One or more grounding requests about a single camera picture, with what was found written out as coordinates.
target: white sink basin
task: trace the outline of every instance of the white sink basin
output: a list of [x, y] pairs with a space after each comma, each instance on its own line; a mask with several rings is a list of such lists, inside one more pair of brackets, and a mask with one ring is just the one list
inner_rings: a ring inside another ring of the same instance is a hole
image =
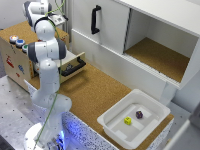
[[[137, 119], [136, 111], [143, 113], [142, 119]], [[119, 145], [126, 149], [136, 149], [169, 113], [169, 108], [135, 89], [97, 121], [104, 127], [105, 133]], [[130, 125], [124, 123], [126, 117], [131, 117]]]

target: cabinet handle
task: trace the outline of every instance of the cabinet handle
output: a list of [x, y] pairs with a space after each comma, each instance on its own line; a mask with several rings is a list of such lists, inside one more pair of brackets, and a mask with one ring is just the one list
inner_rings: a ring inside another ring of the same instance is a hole
[[61, 75], [64, 77], [69, 76], [70, 74], [76, 72], [77, 70], [83, 68], [86, 65], [86, 63], [80, 57], [77, 58], [77, 61], [79, 62], [77, 66], [69, 70], [66, 69], [65, 71], [61, 71]]
[[101, 7], [96, 5], [96, 8], [92, 10], [92, 25], [91, 25], [91, 31], [92, 34], [98, 33], [100, 30], [96, 28], [96, 12], [101, 10]]

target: yellow object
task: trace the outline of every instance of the yellow object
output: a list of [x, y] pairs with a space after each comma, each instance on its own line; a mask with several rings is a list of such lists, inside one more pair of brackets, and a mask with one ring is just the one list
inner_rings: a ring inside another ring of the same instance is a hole
[[127, 124], [127, 125], [130, 125], [131, 124], [131, 117], [126, 117], [124, 119], [124, 123]]

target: wooden shelf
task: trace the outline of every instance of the wooden shelf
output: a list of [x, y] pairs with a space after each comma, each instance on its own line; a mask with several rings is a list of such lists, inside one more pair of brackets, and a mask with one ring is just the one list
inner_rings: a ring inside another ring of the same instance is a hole
[[178, 82], [181, 82], [190, 60], [149, 38], [143, 39], [125, 53]]

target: brown work surface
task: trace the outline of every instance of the brown work surface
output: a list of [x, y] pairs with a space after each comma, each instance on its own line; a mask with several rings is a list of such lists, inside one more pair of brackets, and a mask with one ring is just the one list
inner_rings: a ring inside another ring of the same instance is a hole
[[[57, 31], [60, 37], [68, 36], [66, 32], [60, 30], [59, 28], [57, 28]], [[9, 38], [12, 35], [17, 35], [19, 39], [24, 39], [26, 44], [38, 41], [37, 35], [35, 32], [31, 31], [31, 27], [27, 21], [0, 31], [0, 37], [7, 42], [9, 42]]]
[[178, 82], [181, 82], [190, 60], [149, 38], [143, 39], [125, 53]]
[[[38, 77], [29, 82], [39, 89]], [[90, 64], [87, 64], [82, 72], [62, 83], [60, 87], [60, 93], [72, 99], [70, 111], [120, 150], [123, 148], [104, 133], [97, 118], [130, 92], [131, 89]], [[137, 150], [145, 150], [172, 119], [173, 116], [169, 115]]]

